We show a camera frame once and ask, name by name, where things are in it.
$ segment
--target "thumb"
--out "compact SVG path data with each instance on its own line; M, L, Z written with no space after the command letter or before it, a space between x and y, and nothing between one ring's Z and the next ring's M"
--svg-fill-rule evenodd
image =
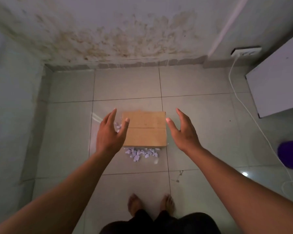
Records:
M124 121L124 125L123 124L121 125L121 130L118 133L118 135L120 137L126 138L126 134L127 134L129 122L130 122L130 119L129 118L126 118L126 120Z
M177 129L175 123L172 121L172 119L170 119L169 117L166 118L166 122L168 124L168 127L170 129L170 132L173 134L173 133L176 133L176 132L179 132L179 130Z

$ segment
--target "purple object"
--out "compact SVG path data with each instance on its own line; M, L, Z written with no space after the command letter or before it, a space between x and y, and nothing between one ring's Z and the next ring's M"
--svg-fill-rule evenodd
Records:
M293 141L279 145L278 157L286 167L293 169Z

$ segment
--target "person's left hand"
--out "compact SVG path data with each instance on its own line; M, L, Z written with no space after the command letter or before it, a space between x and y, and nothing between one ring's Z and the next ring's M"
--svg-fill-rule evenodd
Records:
M121 125L121 129L117 133L114 129L115 115L116 108L107 114L100 123L96 147L99 153L107 153L114 156L125 142L130 119L126 118L125 124Z

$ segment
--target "person's right arm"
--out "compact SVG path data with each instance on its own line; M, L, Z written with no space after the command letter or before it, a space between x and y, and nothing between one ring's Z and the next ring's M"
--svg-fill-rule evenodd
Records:
M208 150L198 139L190 118L176 109L181 128L167 118L180 150L203 172L228 212L244 233L293 233L293 202L243 176Z

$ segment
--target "bare foot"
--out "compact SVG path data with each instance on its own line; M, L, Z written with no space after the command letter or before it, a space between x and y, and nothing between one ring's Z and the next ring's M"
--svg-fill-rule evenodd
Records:
M169 194L164 195L162 201L160 202L160 212L163 210L166 210L170 216L174 214L175 203Z
M140 209L143 209L142 201L136 194L132 194L128 200L128 211L130 212L131 216L135 216L136 212Z

